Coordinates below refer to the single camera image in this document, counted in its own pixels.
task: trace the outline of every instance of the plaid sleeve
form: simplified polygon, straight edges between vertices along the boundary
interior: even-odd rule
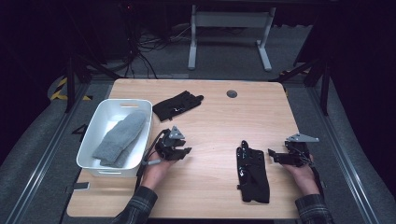
[[[146,187],[137,188],[134,196],[111,223],[143,224],[149,218],[152,207],[157,201],[157,194]]]
[[[304,224],[333,223],[332,214],[320,194],[306,195],[295,203]]]

